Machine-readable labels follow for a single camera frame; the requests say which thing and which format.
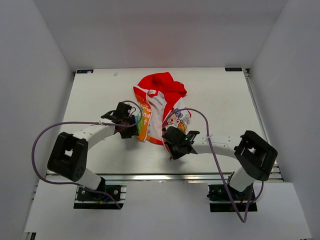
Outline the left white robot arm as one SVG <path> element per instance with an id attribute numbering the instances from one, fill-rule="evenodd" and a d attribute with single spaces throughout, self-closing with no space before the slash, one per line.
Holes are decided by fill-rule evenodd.
<path id="1" fill-rule="evenodd" d="M 90 123 L 89 127 L 78 132 L 61 132 L 50 154 L 48 170 L 87 188 L 94 199 L 103 198 L 106 181 L 87 168 L 88 151 L 117 133 L 123 139 L 138 136 L 142 120 L 141 107 L 123 101 L 118 103 L 116 109 L 103 114 L 97 123 Z"/>

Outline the right blue corner label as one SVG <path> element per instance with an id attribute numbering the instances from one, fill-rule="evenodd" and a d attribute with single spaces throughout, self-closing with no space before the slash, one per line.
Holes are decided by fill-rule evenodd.
<path id="1" fill-rule="evenodd" d="M 225 67 L 226 72 L 242 72 L 243 69 L 241 67 Z"/>

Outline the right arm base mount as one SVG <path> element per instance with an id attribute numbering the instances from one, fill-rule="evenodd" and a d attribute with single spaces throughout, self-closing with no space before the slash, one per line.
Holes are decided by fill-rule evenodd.
<path id="1" fill-rule="evenodd" d="M 208 193 L 206 195 L 209 201 L 209 209 L 211 213 L 235 213 L 235 209 L 230 201 L 230 198 L 226 192 L 225 186 L 222 183 L 207 184 Z M 229 188 L 231 197 L 240 213 L 246 211 L 247 202 L 250 202 L 248 206 L 248 212 L 257 212 L 258 207 L 254 202 L 256 199 L 255 191 L 251 186 L 245 188 L 243 192 L 238 192 L 233 188 Z"/>

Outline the aluminium front rail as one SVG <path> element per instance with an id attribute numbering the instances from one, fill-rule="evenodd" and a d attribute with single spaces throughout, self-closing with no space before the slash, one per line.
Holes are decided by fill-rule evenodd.
<path id="1" fill-rule="evenodd" d="M 222 180 L 219 174 L 107 174 L 101 175 L 108 181 L 220 181 Z M 47 180 L 67 180 L 66 178 L 55 173 L 46 175 Z M 283 182 L 282 175 L 278 172 L 271 173 L 269 182 Z"/>

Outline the left blue corner label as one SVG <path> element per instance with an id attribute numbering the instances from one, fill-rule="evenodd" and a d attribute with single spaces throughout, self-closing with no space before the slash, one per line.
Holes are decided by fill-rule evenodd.
<path id="1" fill-rule="evenodd" d="M 93 72 L 93 69 L 78 69 L 76 74 L 92 74 Z"/>

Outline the colourful children's zip jacket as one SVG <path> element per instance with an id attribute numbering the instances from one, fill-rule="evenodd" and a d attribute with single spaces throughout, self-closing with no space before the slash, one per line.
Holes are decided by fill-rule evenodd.
<path id="1" fill-rule="evenodd" d="M 176 127 L 188 131 L 191 113 L 186 110 L 184 97 L 187 90 L 183 83 L 175 81 L 169 72 L 147 75 L 133 87 L 137 102 L 142 108 L 142 120 L 138 124 L 138 141 L 163 145 L 163 128 Z"/>

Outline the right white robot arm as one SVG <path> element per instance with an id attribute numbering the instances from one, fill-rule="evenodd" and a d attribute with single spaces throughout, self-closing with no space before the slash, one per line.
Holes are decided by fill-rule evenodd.
<path id="1" fill-rule="evenodd" d="M 253 182 L 267 181 L 278 157 L 278 151 L 252 130 L 241 136 L 207 136 L 193 130 L 183 133 L 170 126 L 162 138 L 174 160 L 188 154 L 211 154 L 212 150 L 216 155 L 238 160 L 240 168 L 225 187 L 226 195 L 233 200 L 242 196 Z"/>

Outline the blue corner label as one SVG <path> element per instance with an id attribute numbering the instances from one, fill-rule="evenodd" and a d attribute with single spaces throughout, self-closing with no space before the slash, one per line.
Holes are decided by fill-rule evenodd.
<path id="1" fill-rule="evenodd" d="M 226 72 L 242 72 L 243 69 L 241 67 L 225 67 Z"/>
<path id="2" fill-rule="evenodd" d="M 93 72 L 93 69 L 78 69 L 76 74 L 92 74 Z"/>

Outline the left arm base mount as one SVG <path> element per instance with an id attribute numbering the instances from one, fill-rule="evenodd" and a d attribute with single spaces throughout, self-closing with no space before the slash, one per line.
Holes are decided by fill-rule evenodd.
<path id="1" fill-rule="evenodd" d="M 127 193 L 126 182 L 106 181 L 102 193 L 76 189 L 73 208 L 76 210 L 121 210 Z"/>

